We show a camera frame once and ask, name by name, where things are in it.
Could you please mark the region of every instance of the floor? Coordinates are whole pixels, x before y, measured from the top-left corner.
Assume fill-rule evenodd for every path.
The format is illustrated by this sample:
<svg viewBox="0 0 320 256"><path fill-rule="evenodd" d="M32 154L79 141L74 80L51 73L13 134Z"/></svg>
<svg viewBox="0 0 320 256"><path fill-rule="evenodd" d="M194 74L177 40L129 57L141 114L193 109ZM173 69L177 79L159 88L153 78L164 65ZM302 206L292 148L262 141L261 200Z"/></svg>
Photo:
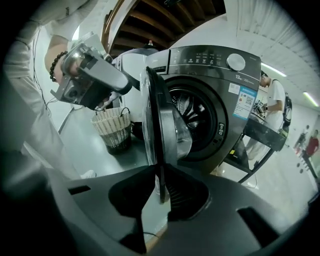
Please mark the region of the floor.
<svg viewBox="0 0 320 256"><path fill-rule="evenodd" d="M132 141L132 147L126 154L110 155L90 123L94 114L87 108L73 111L61 132L66 150L79 174L94 170L97 176L105 176L148 164L144 142L137 139ZM281 211L293 224L304 216L308 201L318 192L309 172L293 149L285 146L282 151L274 153L256 175L243 185ZM221 165L219 173L236 182L245 175L226 163Z"/></svg>

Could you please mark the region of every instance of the wicker basket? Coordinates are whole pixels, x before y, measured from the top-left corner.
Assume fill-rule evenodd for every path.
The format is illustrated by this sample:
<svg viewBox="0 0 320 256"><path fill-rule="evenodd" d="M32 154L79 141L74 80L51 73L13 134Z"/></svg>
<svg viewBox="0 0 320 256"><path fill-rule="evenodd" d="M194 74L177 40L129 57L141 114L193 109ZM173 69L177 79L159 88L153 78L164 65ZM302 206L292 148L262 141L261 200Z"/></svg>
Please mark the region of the wicker basket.
<svg viewBox="0 0 320 256"><path fill-rule="evenodd" d="M97 112L91 123L112 155L119 154L131 145L130 111L127 107L110 108Z"/></svg>

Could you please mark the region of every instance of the white shirt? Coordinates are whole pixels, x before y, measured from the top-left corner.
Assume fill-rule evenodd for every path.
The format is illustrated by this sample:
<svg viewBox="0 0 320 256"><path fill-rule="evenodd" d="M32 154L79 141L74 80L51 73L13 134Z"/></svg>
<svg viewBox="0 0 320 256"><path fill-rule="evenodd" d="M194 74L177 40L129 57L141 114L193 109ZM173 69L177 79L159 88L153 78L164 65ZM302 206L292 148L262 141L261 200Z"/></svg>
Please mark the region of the white shirt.
<svg viewBox="0 0 320 256"><path fill-rule="evenodd" d="M31 43L40 27L51 22L53 35L71 41L77 27L97 2L98 0L45 1L24 24L6 55L3 68L8 77L30 76Z"/></svg>
<svg viewBox="0 0 320 256"><path fill-rule="evenodd" d="M277 101L282 101L282 110L268 112L265 119L267 121L267 126L275 132L278 132L284 120L283 112L286 102L285 89L278 80L271 79L267 97L268 107L276 105Z"/></svg>

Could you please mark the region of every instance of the ceiling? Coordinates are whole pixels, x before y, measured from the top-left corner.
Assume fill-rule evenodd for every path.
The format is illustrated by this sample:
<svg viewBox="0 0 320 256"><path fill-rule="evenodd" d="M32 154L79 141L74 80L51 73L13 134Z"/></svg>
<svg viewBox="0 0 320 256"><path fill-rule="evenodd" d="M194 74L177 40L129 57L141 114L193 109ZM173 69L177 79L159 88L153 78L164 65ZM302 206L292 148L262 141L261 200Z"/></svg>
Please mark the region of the ceiling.
<svg viewBox="0 0 320 256"><path fill-rule="evenodd" d="M239 49L286 74L263 68L281 81L294 103L320 111L303 95L307 91L320 104L318 58L295 21L272 0L224 0L224 4Z"/></svg>

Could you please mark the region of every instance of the front-loading washing machine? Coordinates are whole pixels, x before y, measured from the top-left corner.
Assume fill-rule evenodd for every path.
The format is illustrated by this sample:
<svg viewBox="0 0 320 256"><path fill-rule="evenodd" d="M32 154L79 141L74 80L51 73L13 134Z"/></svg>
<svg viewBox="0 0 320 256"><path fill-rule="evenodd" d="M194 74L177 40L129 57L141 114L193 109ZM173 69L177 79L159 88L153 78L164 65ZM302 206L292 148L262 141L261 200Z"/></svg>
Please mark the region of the front-loading washing machine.
<svg viewBox="0 0 320 256"><path fill-rule="evenodd" d="M128 66L137 69L140 61L141 70L145 65L162 76L173 104L191 132L190 153L178 164L212 172L246 126L259 88L261 59L245 51L214 45L172 48L149 56L128 55L127 61L125 56L120 56L118 62L122 62L127 73ZM135 86L121 97L121 106L133 109L134 122L142 116L137 89Z"/></svg>

